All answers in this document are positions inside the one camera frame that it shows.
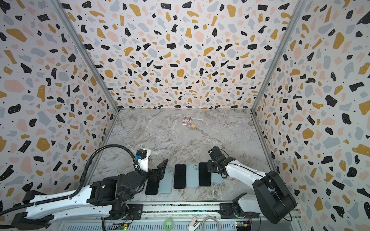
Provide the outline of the mint phone case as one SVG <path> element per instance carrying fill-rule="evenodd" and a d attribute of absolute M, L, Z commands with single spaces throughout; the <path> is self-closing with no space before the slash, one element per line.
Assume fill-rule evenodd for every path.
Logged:
<path fill-rule="evenodd" d="M 171 194 L 173 187 L 174 168 L 167 168 L 159 183 L 159 194 Z"/>

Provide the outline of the corner aluminium post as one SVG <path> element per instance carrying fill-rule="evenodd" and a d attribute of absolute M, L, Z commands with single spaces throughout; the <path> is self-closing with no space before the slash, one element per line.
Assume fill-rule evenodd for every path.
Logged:
<path fill-rule="evenodd" d="M 285 48 L 289 42 L 289 39 L 290 39 L 290 36 L 292 34 L 292 32 L 294 31 L 294 28 L 295 28 L 295 25 L 298 21 L 298 18 L 299 16 L 301 15 L 303 9 L 304 9 L 304 6 L 306 4 L 306 0 L 299 0 L 297 2 L 297 5 L 293 11 L 293 14 L 292 14 L 292 18 L 287 26 L 287 29 L 282 37 L 282 40 L 277 48 L 277 51 L 272 59 L 272 63 L 269 67 L 269 70 L 267 72 L 267 76 L 266 78 L 264 79 L 263 83 L 261 84 L 261 87 L 260 87 L 260 90 L 257 94 L 257 97 L 254 101 L 254 104 L 251 108 L 251 113 L 254 114 L 254 112 L 257 111 L 257 108 L 258 108 L 258 104 L 262 101 L 262 98 L 263 98 L 263 95 L 264 95 L 264 91 L 267 89 L 267 85 L 268 83 L 270 82 L 270 80 L 272 79 L 273 77 L 273 74 L 277 68 L 277 65 L 279 63 L 279 60 L 280 58 L 282 57 L 283 55 L 283 52 L 285 51 Z"/>
<path fill-rule="evenodd" d="M 81 54 L 82 58 L 84 59 L 87 67 L 92 72 L 92 75 L 94 76 L 95 80 L 99 84 L 103 94 L 105 95 L 107 101 L 109 102 L 112 109 L 115 111 L 115 113 L 119 113 L 119 108 L 115 104 L 114 99 L 112 95 L 109 93 L 108 88 L 106 84 L 104 83 L 103 79 L 101 78 L 100 73 L 98 72 L 96 66 L 94 65 L 93 61 L 91 60 L 89 54 L 87 53 L 87 50 L 84 47 L 83 42 L 80 40 L 75 28 L 73 27 L 70 19 L 67 16 L 67 13 L 64 11 L 62 4 L 60 1 L 49 1 L 51 7 L 55 11 L 56 15 L 61 20 L 63 26 L 65 27 L 66 31 L 70 35 L 70 38 L 76 45 L 77 50 Z"/>

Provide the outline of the left corner aluminium post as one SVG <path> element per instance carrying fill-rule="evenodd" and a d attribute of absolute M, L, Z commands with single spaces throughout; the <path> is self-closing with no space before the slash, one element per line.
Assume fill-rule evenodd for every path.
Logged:
<path fill-rule="evenodd" d="M 108 88 L 106 84 L 104 83 L 103 79 L 101 78 L 100 73 L 98 72 L 96 66 L 94 65 L 93 61 L 91 60 L 89 54 L 87 53 L 87 50 L 84 47 L 83 42 L 80 40 L 75 28 L 73 27 L 70 19 L 67 16 L 67 13 L 64 11 L 62 4 L 60 1 L 49 1 L 51 7 L 55 11 L 56 15 L 61 20 L 63 26 L 65 27 L 66 31 L 70 35 L 70 38 L 76 45 L 77 50 L 81 54 L 82 58 L 84 59 L 87 67 L 92 72 L 92 75 L 94 76 L 95 80 L 99 84 L 103 94 L 105 95 L 107 101 L 109 102 L 112 109 L 115 111 L 115 113 L 119 113 L 119 108 L 115 104 L 114 99 L 112 95 L 109 93 Z"/>

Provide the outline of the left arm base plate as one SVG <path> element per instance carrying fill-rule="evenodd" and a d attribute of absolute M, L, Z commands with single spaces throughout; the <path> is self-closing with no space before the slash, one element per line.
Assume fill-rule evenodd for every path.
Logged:
<path fill-rule="evenodd" d="M 143 212 L 143 204 L 127 204 L 127 217 L 126 220 L 133 221 L 133 220 L 140 220 Z"/>

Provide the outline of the right corner aluminium post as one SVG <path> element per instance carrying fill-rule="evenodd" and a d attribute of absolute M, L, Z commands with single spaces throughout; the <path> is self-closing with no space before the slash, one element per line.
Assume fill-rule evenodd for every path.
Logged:
<path fill-rule="evenodd" d="M 293 14 L 292 14 L 292 18 L 287 26 L 287 29 L 282 37 L 282 40 L 277 48 L 277 51 L 272 59 L 272 63 L 269 67 L 269 70 L 267 72 L 267 76 L 266 78 L 264 79 L 263 83 L 261 84 L 261 87 L 260 87 L 260 90 L 257 94 L 257 97 L 254 101 L 254 104 L 251 108 L 251 113 L 254 114 L 254 112 L 257 111 L 257 108 L 258 108 L 258 104 L 262 101 L 262 98 L 263 98 L 263 95 L 264 95 L 264 91 L 267 89 L 267 85 L 268 83 L 270 82 L 270 80 L 272 79 L 273 77 L 273 74 L 277 68 L 277 65 L 279 63 L 279 60 L 280 58 L 282 57 L 283 55 L 283 52 L 285 51 L 285 48 L 289 42 L 289 39 L 290 39 L 290 36 L 292 34 L 292 32 L 294 31 L 294 28 L 295 28 L 295 25 L 298 21 L 298 18 L 299 16 L 301 15 L 303 9 L 304 9 L 304 6 L 306 4 L 306 0 L 299 0 L 297 2 L 297 5 L 293 11 Z"/>

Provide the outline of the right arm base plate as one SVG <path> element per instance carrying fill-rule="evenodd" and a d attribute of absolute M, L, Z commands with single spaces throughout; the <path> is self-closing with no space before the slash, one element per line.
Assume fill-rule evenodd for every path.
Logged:
<path fill-rule="evenodd" d="M 219 207 L 220 209 L 218 210 L 218 213 L 221 215 L 221 218 L 224 218 L 224 219 L 227 219 L 227 218 L 250 219 L 250 218 L 260 217 L 260 211 L 245 212 L 242 210 L 242 208 L 239 206 L 238 203 L 220 203 Z"/>

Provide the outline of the white small device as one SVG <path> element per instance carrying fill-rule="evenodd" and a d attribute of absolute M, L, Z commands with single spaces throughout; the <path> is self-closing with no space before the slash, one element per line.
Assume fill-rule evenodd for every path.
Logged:
<path fill-rule="evenodd" d="M 200 226 L 200 224 L 201 222 L 198 221 L 197 217 L 194 217 L 188 226 L 188 230 L 195 231 L 198 228 L 198 226 Z"/>

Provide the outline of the purple phone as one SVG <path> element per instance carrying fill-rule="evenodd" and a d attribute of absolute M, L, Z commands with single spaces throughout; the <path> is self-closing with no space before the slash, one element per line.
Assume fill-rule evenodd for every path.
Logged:
<path fill-rule="evenodd" d="M 185 189 L 186 176 L 187 176 L 187 166 L 185 164 L 175 165 L 173 188 Z"/>

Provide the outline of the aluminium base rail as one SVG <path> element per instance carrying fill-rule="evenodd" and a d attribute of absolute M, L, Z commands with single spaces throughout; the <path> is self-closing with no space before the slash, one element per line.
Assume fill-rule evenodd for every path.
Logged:
<path fill-rule="evenodd" d="M 285 219 L 273 224 L 262 214 L 259 218 L 221 218 L 218 213 L 220 203 L 230 201 L 198 202 L 131 202 L 143 204 L 140 220 L 106 220 L 101 218 L 67 219 L 56 224 L 57 231 L 164 231 L 167 218 L 174 221 L 172 231 L 188 231 L 194 217 L 201 222 L 196 231 L 304 231 L 305 226 L 297 209 Z"/>

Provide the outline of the playing card box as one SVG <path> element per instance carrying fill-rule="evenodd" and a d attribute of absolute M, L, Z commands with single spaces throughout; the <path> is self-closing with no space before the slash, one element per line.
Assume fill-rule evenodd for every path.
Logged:
<path fill-rule="evenodd" d="M 183 119 L 183 126 L 191 126 L 191 119 L 192 117 L 190 116 L 185 116 Z"/>

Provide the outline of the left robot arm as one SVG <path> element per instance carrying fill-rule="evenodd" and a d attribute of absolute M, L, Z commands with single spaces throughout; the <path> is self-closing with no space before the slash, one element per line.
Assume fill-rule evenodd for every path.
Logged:
<path fill-rule="evenodd" d="M 126 203 L 141 191 L 146 181 L 164 178 L 168 160 L 157 169 L 142 171 L 148 160 L 139 160 L 134 171 L 107 177 L 79 190 L 46 195 L 31 190 L 23 199 L 26 211 L 14 216 L 12 225 L 22 231 L 48 228 L 52 223 L 69 218 L 101 217 L 120 219 L 127 214 Z"/>

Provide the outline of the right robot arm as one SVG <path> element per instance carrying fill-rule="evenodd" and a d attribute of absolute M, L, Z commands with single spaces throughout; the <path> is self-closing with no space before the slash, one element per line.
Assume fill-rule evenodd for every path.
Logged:
<path fill-rule="evenodd" d="M 231 208 L 221 209 L 221 215 L 243 218 L 251 213 L 258 213 L 271 223 L 277 224 L 296 208 L 295 198 L 277 172 L 262 172 L 250 168 L 217 146 L 208 153 L 211 158 L 207 162 L 209 173 L 236 179 L 254 191 L 252 196 L 242 193 L 233 199 Z"/>

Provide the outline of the blue phone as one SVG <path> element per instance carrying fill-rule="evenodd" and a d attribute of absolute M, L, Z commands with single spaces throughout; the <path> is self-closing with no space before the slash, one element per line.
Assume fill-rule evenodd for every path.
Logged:
<path fill-rule="evenodd" d="M 211 174 L 208 172 L 208 165 L 206 162 L 199 163 L 198 170 L 199 186 L 209 187 L 211 185 Z"/>

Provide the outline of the green tape roll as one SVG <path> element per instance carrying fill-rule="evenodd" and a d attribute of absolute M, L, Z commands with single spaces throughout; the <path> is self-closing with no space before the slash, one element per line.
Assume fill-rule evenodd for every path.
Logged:
<path fill-rule="evenodd" d="M 172 231 L 174 229 L 174 221 L 171 218 L 167 218 L 163 223 L 163 229 L 165 231 Z"/>

